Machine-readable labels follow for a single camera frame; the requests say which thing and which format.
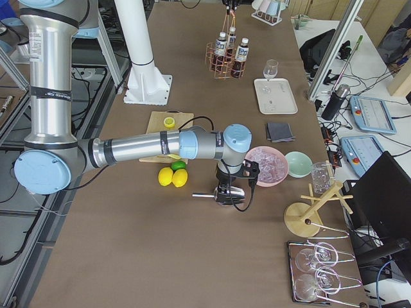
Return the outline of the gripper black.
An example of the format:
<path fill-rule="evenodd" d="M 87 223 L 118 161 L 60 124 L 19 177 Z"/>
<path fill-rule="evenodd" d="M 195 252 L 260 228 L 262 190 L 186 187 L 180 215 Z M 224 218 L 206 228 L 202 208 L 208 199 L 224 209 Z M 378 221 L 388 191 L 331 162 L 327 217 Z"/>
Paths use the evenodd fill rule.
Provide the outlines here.
<path fill-rule="evenodd" d="M 239 187 L 232 186 L 232 183 L 244 175 L 245 168 L 240 167 L 234 174 L 228 174 L 226 171 L 216 168 L 218 185 L 214 189 L 214 200 L 220 205 L 242 205 L 245 201 L 245 192 Z"/>

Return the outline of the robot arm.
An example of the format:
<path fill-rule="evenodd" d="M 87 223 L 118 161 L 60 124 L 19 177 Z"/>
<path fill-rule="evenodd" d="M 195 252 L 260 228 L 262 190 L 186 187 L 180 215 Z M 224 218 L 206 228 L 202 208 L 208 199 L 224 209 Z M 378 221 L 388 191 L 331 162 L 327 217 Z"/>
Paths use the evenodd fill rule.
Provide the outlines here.
<path fill-rule="evenodd" d="M 96 37 L 96 1 L 21 1 L 20 18 L 29 30 L 31 132 L 15 162 L 18 182 L 32 193 L 53 194 L 83 173 L 118 162 L 156 155 L 211 158 L 218 162 L 218 203 L 238 205 L 235 178 L 256 185 L 259 168 L 245 158 L 250 130 L 232 124 L 224 131 L 199 127 L 163 130 L 121 139 L 77 139 L 71 131 L 71 44 L 75 35 Z"/>

